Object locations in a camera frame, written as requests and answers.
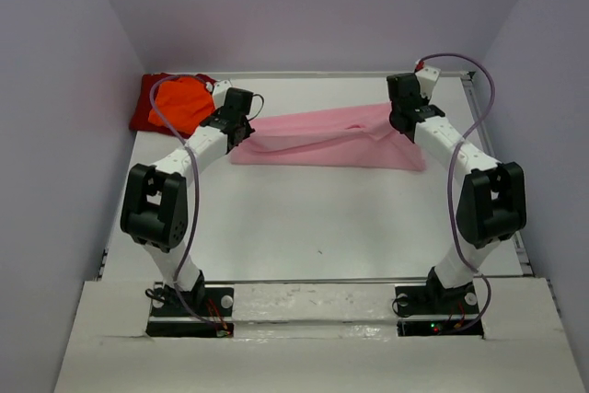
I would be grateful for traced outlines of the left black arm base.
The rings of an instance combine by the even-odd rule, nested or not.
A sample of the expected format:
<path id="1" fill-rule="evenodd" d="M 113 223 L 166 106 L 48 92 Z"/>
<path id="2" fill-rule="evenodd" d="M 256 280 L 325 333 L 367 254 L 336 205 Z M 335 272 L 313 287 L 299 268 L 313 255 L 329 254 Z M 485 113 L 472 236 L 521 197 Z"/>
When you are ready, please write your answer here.
<path id="1" fill-rule="evenodd" d="M 145 333 L 152 338 L 222 339 L 234 336 L 235 289 L 207 284 L 202 301 L 158 283 L 145 290 L 150 309 Z"/>

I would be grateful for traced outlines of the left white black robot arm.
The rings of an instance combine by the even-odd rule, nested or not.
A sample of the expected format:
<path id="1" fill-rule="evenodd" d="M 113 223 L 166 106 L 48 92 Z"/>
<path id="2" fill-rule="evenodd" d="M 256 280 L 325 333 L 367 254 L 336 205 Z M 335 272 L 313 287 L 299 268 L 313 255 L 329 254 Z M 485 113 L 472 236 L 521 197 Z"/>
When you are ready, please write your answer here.
<path id="1" fill-rule="evenodd" d="M 212 163 L 249 138 L 252 101 L 257 95 L 232 86 L 213 94 L 215 109 L 180 147 L 152 164 L 128 173 L 121 209 L 121 231 L 141 245 L 158 268 L 163 288 L 147 294 L 161 305 L 199 319 L 205 299 L 202 270 L 191 260 L 198 222 L 199 177 Z"/>

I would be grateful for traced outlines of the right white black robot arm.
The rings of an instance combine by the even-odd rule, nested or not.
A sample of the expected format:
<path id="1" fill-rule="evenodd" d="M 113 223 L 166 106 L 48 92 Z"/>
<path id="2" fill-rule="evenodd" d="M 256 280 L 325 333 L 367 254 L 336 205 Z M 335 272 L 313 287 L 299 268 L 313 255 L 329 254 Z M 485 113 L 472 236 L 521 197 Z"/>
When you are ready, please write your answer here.
<path id="1" fill-rule="evenodd" d="M 425 284 L 396 291 L 392 306 L 402 318 L 452 314 L 474 294 L 473 279 L 491 252 L 526 224 L 523 169 L 485 154 L 432 104 L 438 78 L 430 66 L 387 77 L 391 126 L 447 170 L 453 237 Z"/>

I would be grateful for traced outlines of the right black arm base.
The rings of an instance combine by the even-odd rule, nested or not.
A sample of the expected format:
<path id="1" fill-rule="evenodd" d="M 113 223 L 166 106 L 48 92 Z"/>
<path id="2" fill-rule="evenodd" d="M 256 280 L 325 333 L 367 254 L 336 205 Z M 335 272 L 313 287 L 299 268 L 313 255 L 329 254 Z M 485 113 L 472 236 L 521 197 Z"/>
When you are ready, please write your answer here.
<path id="1" fill-rule="evenodd" d="M 469 326 L 479 315 L 472 283 L 441 298 L 428 295 L 424 284 L 396 286 L 391 307 L 398 317 L 399 337 L 484 337 L 481 320 Z"/>

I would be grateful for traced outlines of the pink t shirt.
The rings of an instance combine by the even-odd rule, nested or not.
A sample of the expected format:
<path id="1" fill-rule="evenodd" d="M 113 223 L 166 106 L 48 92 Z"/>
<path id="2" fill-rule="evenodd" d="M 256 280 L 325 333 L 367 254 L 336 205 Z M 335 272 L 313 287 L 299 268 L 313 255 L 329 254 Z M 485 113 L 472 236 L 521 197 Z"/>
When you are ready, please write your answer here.
<path id="1" fill-rule="evenodd" d="M 421 149 L 390 125 L 389 112 L 383 103 L 259 118 L 230 161 L 424 171 Z"/>

